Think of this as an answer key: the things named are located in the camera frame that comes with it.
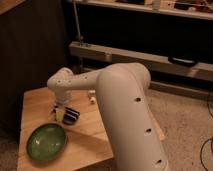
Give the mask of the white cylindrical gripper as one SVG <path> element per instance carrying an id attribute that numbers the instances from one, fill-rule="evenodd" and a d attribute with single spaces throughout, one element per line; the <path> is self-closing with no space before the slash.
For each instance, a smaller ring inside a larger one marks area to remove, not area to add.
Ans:
<path id="1" fill-rule="evenodd" d="M 71 95 L 69 92 L 56 93 L 55 103 L 57 106 L 67 106 L 71 100 Z M 56 108 L 56 121 L 62 122 L 64 118 L 64 109 Z"/>

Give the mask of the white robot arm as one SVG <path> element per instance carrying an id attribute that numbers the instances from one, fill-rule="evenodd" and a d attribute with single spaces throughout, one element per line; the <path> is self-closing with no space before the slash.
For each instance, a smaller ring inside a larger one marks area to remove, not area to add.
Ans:
<path id="1" fill-rule="evenodd" d="M 47 81 L 65 107 L 72 90 L 93 90 L 119 171 L 170 171 L 145 91 L 151 76 L 140 63 L 117 63 L 75 75 L 62 68 Z"/>

